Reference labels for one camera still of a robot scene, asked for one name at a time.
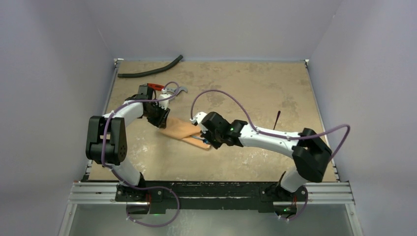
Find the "peach cloth napkin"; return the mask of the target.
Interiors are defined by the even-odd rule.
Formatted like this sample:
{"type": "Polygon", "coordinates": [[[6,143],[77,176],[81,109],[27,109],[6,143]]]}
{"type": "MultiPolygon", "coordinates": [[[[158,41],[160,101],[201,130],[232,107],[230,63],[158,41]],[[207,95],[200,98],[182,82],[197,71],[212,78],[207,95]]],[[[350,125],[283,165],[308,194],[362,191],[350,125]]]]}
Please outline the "peach cloth napkin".
{"type": "Polygon", "coordinates": [[[173,138],[175,140],[183,141],[195,147],[209,150],[211,145],[204,144],[202,141],[192,138],[191,136],[201,137],[200,128],[194,126],[189,122],[181,120],[176,117],[168,117],[166,128],[158,129],[158,132],[173,138]]]}

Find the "purple metallic spoon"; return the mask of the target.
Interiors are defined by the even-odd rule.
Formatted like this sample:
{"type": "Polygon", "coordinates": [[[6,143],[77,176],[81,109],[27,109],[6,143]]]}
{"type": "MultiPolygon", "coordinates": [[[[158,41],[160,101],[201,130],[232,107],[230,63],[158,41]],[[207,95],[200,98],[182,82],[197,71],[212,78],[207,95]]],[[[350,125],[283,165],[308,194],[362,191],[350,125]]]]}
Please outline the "purple metallic spoon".
{"type": "Polygon", "coordinates": [[[276,126],[277,126],[278,120],[279,120],[279,118],[280,118],[280,115],[281,115],[281,111],[279,110],[279,111],[277,112],[277,115],[276,115],[276,119],[275,119],[275,122],[274,122],[273,130],[275,130],[275,129],[276,129],[276,126]]]}

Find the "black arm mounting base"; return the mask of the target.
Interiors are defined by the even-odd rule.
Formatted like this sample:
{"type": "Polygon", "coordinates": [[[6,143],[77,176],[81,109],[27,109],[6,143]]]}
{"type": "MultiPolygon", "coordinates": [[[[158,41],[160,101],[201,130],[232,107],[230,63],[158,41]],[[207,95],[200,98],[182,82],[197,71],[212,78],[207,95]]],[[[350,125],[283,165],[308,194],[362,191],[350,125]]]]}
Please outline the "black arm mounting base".
{"type": "Polygon", "coordinates": [[[147,207],[151,214],[168,209],[256,210],[295,215],[307,203],[304,186],[289,193],[271,181],[145,180],[142,191],[117,184],[116,202],[147,207]]]}

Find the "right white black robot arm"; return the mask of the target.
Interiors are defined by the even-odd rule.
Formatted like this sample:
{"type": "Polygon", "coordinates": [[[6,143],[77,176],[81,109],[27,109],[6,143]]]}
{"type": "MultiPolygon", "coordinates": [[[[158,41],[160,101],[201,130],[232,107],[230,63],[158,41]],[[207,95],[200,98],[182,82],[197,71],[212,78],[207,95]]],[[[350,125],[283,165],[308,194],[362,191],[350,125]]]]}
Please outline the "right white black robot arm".
{"type": "Polygon", "coordinates": [[[217,112],[199,112],[191,122],[215,149],[222,145],[261,148],[291,158],[295,166],[282,175],[276,187],[282,200],[290,199],[307,182],[322,182],[332,156],[331,149],[309,128],[298,133],[275,131],[243,120],[228,122],[217,112]]]}

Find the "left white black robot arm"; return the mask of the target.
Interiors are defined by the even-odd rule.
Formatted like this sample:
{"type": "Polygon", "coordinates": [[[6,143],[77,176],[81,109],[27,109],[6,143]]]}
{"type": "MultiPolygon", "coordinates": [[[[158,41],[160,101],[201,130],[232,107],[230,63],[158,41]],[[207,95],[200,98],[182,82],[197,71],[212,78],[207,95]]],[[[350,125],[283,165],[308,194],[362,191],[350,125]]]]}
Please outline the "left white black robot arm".
{"type": "Polygon", "coordinates": [[[138,92],[126,98],[119,107],[89,119],[87,159],[110,170],[122,186],[128,187],[127,194],[134,201],[144,199],[148,187],[143,174],[127,158],[126,128],[140,118],[146,118],[148,123],[157,128],[165,128],[170,112],[169,102],[175,96],[167,93],[165,88],[156,96],[155,89],[140,85],[138,92]]]}

